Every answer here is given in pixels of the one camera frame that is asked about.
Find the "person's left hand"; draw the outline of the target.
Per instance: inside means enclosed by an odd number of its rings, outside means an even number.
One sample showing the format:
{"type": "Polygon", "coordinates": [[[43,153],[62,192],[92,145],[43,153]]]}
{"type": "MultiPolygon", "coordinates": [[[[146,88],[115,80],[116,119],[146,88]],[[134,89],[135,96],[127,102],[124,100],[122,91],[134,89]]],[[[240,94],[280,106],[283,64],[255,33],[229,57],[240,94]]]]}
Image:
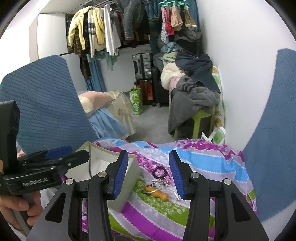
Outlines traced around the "person's left hand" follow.
{"type": "Polygon", "coordinates": [[[13,210],[25,211],[28,215],[27,224],[33,226],[41,213],[43,208],[41,206],[41,193],[39,191],[32,193],[34,203],[29,205],[28,202],[20,197],[13,195],[1,195],[0,206],[1,213],[5,220],[12,225],[16,230],[23,230],[16,217],[14,216],[13,210]]]}

